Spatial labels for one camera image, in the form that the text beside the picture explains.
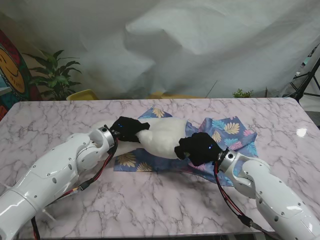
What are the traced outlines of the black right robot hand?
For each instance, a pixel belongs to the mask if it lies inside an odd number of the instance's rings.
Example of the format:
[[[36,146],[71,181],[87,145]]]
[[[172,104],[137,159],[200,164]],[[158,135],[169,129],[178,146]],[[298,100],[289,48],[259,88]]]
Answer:
[[[178,146],[174,148],[174,152],[179,159],[188,158],[196,167],[217,161],[222,151],[206,132],[197,132],[190,137],[181,138]]]

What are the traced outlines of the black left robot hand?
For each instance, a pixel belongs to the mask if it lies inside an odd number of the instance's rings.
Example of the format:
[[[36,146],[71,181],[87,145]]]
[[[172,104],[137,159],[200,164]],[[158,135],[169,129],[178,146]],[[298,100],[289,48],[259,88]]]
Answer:
[[[143,130],[149,130],[150,124],[142,123],[137,119],[120,116],[111,126],[110,130],[115,133],[122,142],[139,143],[136,134]]]

